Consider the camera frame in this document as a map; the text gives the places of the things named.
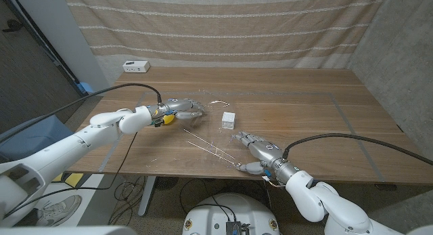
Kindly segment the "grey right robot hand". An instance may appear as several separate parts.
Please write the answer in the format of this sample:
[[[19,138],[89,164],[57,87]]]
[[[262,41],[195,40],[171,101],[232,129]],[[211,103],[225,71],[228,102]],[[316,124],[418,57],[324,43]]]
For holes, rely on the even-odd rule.
[[[233,137],[245,145],[251,155],[258,161],[248,164],[237,164],[236,169],[253,175],[262,175],[265,168],[271,168],[271,165],[277,159],[282,158],[283,151],[275,144],[265,140],[263,137],[240,131]]]

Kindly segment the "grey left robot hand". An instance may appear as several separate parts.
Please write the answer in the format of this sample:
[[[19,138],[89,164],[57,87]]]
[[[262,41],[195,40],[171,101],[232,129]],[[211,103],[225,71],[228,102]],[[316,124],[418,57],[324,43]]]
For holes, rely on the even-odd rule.
[[[158,105],[153,118],[157,119],[172,114],[178,119],[193,119],[202,116],[203,113],[204,107],[198,101],[189,98],[171,98]]]

